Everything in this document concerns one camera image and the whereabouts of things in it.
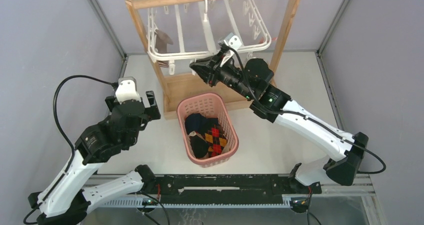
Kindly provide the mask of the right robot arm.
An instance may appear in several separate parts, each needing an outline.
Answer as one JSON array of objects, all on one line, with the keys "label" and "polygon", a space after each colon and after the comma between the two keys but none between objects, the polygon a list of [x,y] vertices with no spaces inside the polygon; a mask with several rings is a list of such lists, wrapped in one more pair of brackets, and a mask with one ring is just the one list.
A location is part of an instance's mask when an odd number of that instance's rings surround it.
[{"label": "right robot arm", "polygon": [[325,178],[342,186],[354,183],[368,136],[362,132],[343,131],[307,111],[271,84],[274,72],[264,59],[251,58],[243,68],[238,68],[233,58],[225,61],[223,53],[219,52],[191,62],[189,67],[210,87],[221,82],[251,101],[250,109],[258,117],[297,132],[326,153],[324,158],[294,166],[289,179],[293,192],[302,193]]}]

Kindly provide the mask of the brown patterned sock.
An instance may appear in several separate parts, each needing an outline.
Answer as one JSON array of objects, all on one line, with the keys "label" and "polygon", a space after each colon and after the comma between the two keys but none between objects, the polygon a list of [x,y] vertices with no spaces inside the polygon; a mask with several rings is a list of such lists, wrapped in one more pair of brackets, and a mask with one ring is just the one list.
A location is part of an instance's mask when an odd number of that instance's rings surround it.
[{"label": "brown patterned sock", "polygon": [[206,133],[201,134],[205,141],[209,144],[208,158],[220,156],[226,152],[227,137],[224,134],[224,130],[220,125],[211,128]]}]

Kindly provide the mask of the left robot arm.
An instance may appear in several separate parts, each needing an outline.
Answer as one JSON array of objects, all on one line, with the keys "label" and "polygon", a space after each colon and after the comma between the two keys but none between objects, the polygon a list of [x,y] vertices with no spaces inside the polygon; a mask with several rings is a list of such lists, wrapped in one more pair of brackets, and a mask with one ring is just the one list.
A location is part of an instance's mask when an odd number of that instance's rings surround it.
[{"label": "left robot arm", "polygon": [[155,94],[147,91],[149,107],[141,98],[122,103],[106,98],[111,114],[87,127],[75,142],[70,164],[42,192],[28,196],[32,209],[38,209],[37,225],[77,225],[101,205],[139,191],[149,194],[156,188],[156,176],[148,165],[138,165],[126,175],[112,181],[85,188],[89,178],[109,159],[135,145],[139,132],[147,123],[159,120]]}]

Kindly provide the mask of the pink plastic basket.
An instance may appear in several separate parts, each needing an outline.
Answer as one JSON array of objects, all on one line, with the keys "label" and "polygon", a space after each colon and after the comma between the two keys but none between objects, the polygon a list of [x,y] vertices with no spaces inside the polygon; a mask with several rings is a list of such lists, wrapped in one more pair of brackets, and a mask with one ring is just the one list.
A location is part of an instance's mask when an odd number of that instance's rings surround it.
[{"label": "pink plastic basket", "polygon": [[223,99],[204,93],[177,106],[186,154],[192,163],[207,168],[228,161],[239,148],[239,138]]}]

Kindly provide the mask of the white plastic clip hanger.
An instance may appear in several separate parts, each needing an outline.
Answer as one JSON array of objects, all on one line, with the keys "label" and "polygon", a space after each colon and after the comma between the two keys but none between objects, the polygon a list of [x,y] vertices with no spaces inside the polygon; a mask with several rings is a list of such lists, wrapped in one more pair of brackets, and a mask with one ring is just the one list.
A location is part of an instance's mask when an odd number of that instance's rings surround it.
[{"label": "white plastic clip hanger", "polygon": [[[206,52],[212,55],[219,50],[219,42],[230,33],[237,35],[242,46],[239,53],[253,53],[266,50],[273,39],[265,25],[263,33],[248,0],[210,0],[207,7],[199,2],[179,4],[178,6],[155,7],[148,9],[154,18],[153,52],[154,54],[176,54],[180,52]],[[167,53],[158,53],[155,49],[155,30],[161,30],[172,39],[173,45],[167,45]],[[169,62],[168,72],[173,75],[176,61]]]}]

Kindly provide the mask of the black red cuff sock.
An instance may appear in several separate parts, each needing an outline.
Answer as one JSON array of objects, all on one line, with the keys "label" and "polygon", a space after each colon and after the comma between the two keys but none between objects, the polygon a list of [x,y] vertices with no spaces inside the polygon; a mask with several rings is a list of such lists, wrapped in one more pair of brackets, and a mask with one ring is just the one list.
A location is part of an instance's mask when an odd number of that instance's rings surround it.
[{"label": "black red cuff sock", "polygon": [[192,132],[204,134],[211,130],[211,128],[215,128],[219,125],[218,118],[205,117],[200,113],[192,113],[184,121],[184,127],[187,135]]}]

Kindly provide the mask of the plain black sock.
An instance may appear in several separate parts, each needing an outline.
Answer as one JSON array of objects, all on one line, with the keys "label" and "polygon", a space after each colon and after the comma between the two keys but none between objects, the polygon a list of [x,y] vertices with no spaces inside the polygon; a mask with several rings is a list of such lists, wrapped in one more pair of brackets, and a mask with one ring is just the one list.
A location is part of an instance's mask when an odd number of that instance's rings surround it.
[{"label": "plain black sock", "polygon": [[198,134],[193,136],[190,135],[189,139],[194,156],[197,159],[204,158],[208,154],[209,149],[209,144],[206,142],[206,140]]}]

